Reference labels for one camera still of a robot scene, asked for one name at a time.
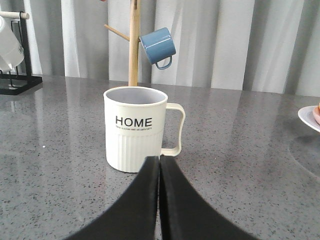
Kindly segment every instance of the speckled surface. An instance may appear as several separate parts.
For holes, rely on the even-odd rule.
[[[135,174],[105,159],[102,94],[121,85],[44,76],[18,96],[0,95],[0,239],[63,239],[127,188]],[[320,134],[297,116],[320,98],[152,87],[184,107],[176,161],[212,207],[263,240],[320,239]],[[175,142],[175,114],[164,147]]]

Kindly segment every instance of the wooden mug tree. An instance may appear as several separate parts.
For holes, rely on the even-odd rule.
[[[129,86],[138,85],[138,56],[140,35],[140,1],[131,0],[130,3],[130,37],[105,24],[111,32],[129,41]]]

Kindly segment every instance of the black metal rack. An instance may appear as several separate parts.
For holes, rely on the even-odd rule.
[[[18,95],[42,83],[42,77],[32,75],[27,24],[26,20],[21,17],[22,13],[23,11],[20,12],[19,19],[11,20],[11,30],[13,31],[14,24],[17,24],[20,42],[24,51],[25,74],[19,74],[18,66],[15,68],[16,74],[11,74],[11,72],[4,74],[0,70],[0,94],[2,95]]]

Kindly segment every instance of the pink bowl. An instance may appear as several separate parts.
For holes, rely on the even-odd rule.
[[[312,111],[314,120],[320,125],[320,110],[319,107],[315,107]]]

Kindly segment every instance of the mug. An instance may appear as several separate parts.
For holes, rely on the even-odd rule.
[[[0,16],[0,70],[11,71],[24,60],[24,49]]]
[[[181,151],[185,111],[180,104],[167,103],[159,90],[141,86],[122,86],[104,92],[105,151],[111,167],[137,173],[148,156],[176,156]],[[177,144],[161,148],[166,110],[181,112]]]
[[[160,70],[170,67],[172,55],[176,54],[176,48],[168,28],[164,27],[140,36],[140,41],[151,64],[155,64]],[[170,58],[170,62],[165,66],[159,66],[158,62],[166,58]]]

